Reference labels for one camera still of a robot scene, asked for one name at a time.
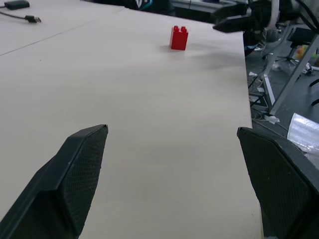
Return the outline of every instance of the cable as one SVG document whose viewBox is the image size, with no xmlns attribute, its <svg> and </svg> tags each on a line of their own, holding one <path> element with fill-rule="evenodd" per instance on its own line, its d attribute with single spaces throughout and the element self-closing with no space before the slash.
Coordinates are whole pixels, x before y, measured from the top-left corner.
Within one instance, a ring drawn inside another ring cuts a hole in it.
<svg viewBox="0 0 319 239">
<path fill-rule="evenodd" d="M 257 119 L 256 117 L 252 118 L 252 120 L 261 120 L 263 118 L 263 115 L 261 114 L 260 111 L 254 109 L 254 108 L 251 108 L 252 111 L 254 111 L 255 113 L 258 114 L 259 118 Z"/>
<path fill-rule="evenodd" d="M 2 11 L 0 11 L 0 14 L 24 20 L 24 17 L 22 17 L 22 16 L 11 15 L 11 14 L 8 14 L 8 13 L 2 12 Z"/>
<path fill-rule="evenodd" d="M 278 136 L 280 136 L 280 137 L 286 139 L 286 138 L 283 137 L 282 135 L 280 135 L 280 134 L 278 134 L 277 132 L 273 131 L 271 128 L 268 128 L 267 126 L 265 126 L 265 125 L 263 125 L 262 123 L 258 122 L 258 120 L 252 119 L 252 121 L 255 122 L 255 123 L 257 123 L 257 124 L 259 124 L 259 125 L 261 125 L 262 127 L 266 128 L 266 129 L 268 129 L 269 131 L 275 133 L 276 135 L 278 135 Z"/>
<path fill-rule="evenodd" d="M 283 128 L 285 131 L 289 131 L 289 129 L 287 129 L 286 127 L 284 127 L 281 123 L 276 122 L 276 124 L 278 124 L 281 128 Z"/>
<path fill-rule="evenodd" d="M 254 84 L 254 82 L 257 80 L 257 78 L 259 77 L 259 75 L 266 69 L 266 67 L 267 67 L 267 63 L 264 65 L 264 68 L 262 69 L 262 71 L 259 72 L 259 73 L 257 74 L 257 76 L 254 78 L 254 80 L 249 84 L 248 89 Z"/>
<path fill-rule="evenodd" d="M 316 34 L 319 34 L 319 30 L 316 29 L 316 27 L 315 27 L 314 25 L 312 25 L 304 15 L 300 14 L 300 18 L 304 21 L 304 23 L 305 23 L 313 32 L 315 32 Z"/>
<path fill-rule="evenodd" d="M 264 80 L 261 81 L 260 85 L 257 86 L 256 88 L 258 89 L 259 87 L 261 87 L 261 85 L 264 83 Z"/>
<path fill-rule="evenodd" d="M 22 16 L 11 15 L 11 14 L 5 13 L 3 11 L 0 11 L 0 14 L 5 15 L 5 16 L 9 16 L 9 17 L 13 17 L 13 18 L 27 20 L 30 23 L 41 22 L 41 19 L 39 17 L 32 16 L 32 15 L 26 15 L 25 17 L 22 17 Z"/>
<path fill-rule="evenodd" d="M 260 97 L 258 97 L 257 100 L 255 100 L 252 104 L 250 104 L 250 107 L 253 107 L 258 101 L 260 101 L 261 98 L 263 98 L 266 95 L 266 93 L 264 93 L 263 95 L 261 95 Z"/>
</svg>

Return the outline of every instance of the table surface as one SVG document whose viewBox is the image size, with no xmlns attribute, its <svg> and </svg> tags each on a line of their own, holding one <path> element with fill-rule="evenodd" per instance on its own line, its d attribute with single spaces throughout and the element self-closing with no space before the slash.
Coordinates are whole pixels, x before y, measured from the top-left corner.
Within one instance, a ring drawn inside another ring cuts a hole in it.
<svg viewBox="0 0 319 239">
<path fill-rule="evenodd" d="M 0 15 L 0 56 L 57 34 L 106 18 L 124 9 L 121 6 L 93 4 L 81 0 L 30 0 L 30 8 L 1 11 L 40 17 L 41 24 L 30 24 L 21 19 Z"/>
<path fill-rule="evenodd" d="M 237 127 L 251 126 L 242 34 L 111 6 L 103 16 L 93 3 L 78 4 L 91 14 L 69 9 L 81 26 L 50 25 L 60 12 L 52 7 L 33 28 L 46 40 L 0 57 L 0 217 L 67 136 L 106 123 L 80 238 L 261 238 L 236 137 Z M 2 32 L 25 39 L 9 50 L 32 43 L 22 33 L 34 26 L 0 22 Z M 189 30 L 184 52 L 168 47 L 175 24 Z"/>
</svg>

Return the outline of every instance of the white table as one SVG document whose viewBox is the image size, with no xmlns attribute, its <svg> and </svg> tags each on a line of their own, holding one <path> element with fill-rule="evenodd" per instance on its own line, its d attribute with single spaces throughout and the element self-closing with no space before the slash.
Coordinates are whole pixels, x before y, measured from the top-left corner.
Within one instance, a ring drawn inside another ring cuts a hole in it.
<svg viewBox="0 0 319 239">
<path fill-rule="evenodd" d="M 81 239 L 260 239 L 236 137 L 251 126 L 242 34 L 128 9 L 92 20 L 0 57 L 0 217 L 67 136 L 107 123 Z M 168 48 L 175 24 L 185 52 Z"/>
<path fill-rule="evenodd" d="M 124 7 L 92 4 L 82 0 L 29 0 L 30 8 L 1 11 L 25 16 L 40 17 L 41 24 L 30 24 L 21 19 L 0 15 L 0 56 L 10 51 L 28 46 L 94 20 L 111 16 Z"/>
</svg>

